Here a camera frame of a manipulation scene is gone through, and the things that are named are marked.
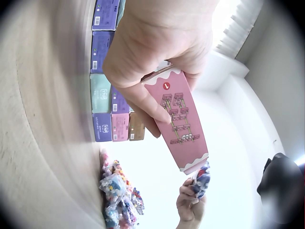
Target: purple box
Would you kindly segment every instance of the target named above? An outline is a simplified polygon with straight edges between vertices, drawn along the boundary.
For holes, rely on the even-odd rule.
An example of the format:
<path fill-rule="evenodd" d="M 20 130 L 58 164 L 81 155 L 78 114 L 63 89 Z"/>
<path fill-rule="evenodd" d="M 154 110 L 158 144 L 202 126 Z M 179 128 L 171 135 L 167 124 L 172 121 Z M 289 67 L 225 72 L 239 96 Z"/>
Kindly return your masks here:
<path fill-rule="evenodd" d="M 102 65 L 112 43 L 114 32 L 94 31 L 92 33 L 91 73 L 103 73 Z"/>
<path fill-rule="evenodd" d="M 127 104 L 123 95 L 113 86 L 111 86 L 111 111 L 113 114 L 128 114 L 130 106 Z"/>
<path fill-rule="evenodd" d="M 115 31 L 120 0 L 97 0 L 94 10 L 93 31 Z"/>
<path fill-rule="evenodd" d="M 92 114 L 95 140 L 97 142 L 112 141 L 111 134 L 111 114 L 95 113 Z"/>

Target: red circle number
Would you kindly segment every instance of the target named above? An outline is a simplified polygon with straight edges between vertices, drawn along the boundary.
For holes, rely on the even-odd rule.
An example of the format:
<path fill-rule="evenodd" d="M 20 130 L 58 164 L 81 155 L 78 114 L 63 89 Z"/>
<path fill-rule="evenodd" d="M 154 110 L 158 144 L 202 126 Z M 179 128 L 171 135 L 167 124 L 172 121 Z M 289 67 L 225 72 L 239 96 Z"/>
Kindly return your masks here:
<path fill-rule="evenodd" d="M 165 90 L 168 90 L 168 89 L 170 88 L 170 83 L 165 82 L 165 83 L 163 84 L 163 88 L 164 88 Z"/>

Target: table surface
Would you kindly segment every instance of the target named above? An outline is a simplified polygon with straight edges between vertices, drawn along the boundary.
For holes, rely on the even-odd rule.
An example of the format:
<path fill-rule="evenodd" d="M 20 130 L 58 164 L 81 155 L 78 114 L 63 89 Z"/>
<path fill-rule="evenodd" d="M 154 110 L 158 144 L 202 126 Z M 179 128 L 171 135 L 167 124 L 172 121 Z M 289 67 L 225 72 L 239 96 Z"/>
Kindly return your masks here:
<path fill-rule="evenodd" d="M 94 4 L 23 1 L 1 21 L 0 190 L 22 228 L 105 228 L 89 85 Z"/>

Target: white wavy border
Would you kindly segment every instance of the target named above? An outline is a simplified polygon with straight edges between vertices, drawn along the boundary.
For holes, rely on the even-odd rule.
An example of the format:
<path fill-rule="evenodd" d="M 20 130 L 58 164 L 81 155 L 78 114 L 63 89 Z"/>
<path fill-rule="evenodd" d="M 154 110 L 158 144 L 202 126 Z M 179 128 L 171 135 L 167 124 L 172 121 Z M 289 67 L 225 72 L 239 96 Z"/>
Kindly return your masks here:
<path fill-rule="evenodd" d="M 202 155 L 201 158 L 196 158 L 193 163 L 187 163 L 186 166 L 184 168 L 179 168 L 181 172 L 184 172 L 185 170 L 193 167 L 194 165 L 198 164 L 199 162 L 201 162 L 202 160 L 206 159 L 209 156 L 208 153 L 205 153 L 204 155 Z"/>
<path fill-rule="evenodd" d="M 181 70 L 176 68 L 176 67 L 172 67 L 170 68 L 169 70 L 165 71 L 165 72 L 162 72 L 158 75 L 156 75 L 155 77 L 143 82 L 143 84 L 148 84 L 148 85 L 155 85 L 157 83 L 157 79 L 158 78 L 163 78 L 163 79 L 168 79 L 169 76 L 170 76 L 170 72 L 174 72 L 176 74 L 180 74 L 181 73 Z"/>

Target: brown box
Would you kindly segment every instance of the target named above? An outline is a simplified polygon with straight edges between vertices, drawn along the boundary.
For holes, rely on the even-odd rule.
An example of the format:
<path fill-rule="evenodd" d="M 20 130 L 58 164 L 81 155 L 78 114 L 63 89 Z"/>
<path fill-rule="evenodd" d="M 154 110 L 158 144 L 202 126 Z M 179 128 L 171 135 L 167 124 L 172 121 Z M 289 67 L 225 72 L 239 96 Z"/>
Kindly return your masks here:
<path fill-rule="evenodd" d="M 138 115 L 134 112 L 130 113 L 129 119 L 129 140 L 139 141 L 144 139 L 145 126 Z"/>

